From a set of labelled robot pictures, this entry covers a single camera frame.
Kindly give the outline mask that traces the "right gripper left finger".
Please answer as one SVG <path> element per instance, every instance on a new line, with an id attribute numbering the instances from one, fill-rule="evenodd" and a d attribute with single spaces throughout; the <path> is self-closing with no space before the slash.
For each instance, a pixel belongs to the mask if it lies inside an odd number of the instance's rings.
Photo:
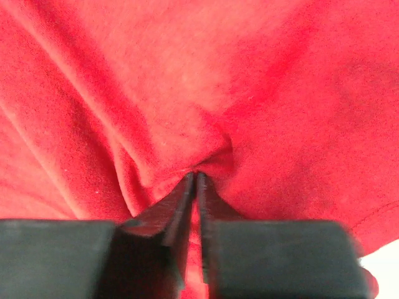
<path id="1" fill-rule="evenodd" d="M 178 298 L 195 175 L 140 215 L 112 221 L 1 221 L 2 298 Z"/>

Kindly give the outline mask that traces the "red t shirt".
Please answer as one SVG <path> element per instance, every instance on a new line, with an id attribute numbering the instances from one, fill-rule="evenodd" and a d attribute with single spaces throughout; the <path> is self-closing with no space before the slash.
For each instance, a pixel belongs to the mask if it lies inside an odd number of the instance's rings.
<path id="1" fill-rule="evenodd" d="M 397 240 L 398 2 L 1 2 L 2 218 L 123 222 L 190 171 Z"/>

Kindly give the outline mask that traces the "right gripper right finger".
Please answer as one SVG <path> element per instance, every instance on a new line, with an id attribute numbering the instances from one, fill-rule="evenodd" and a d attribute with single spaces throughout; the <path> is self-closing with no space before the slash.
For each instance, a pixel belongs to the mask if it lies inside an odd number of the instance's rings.
<path id="1" fill-rule="evenodd" d="M 245 219 L 199 173 L 204 280 L 210 298 L 368 298 L 353 242 L 334 221 Z"/>

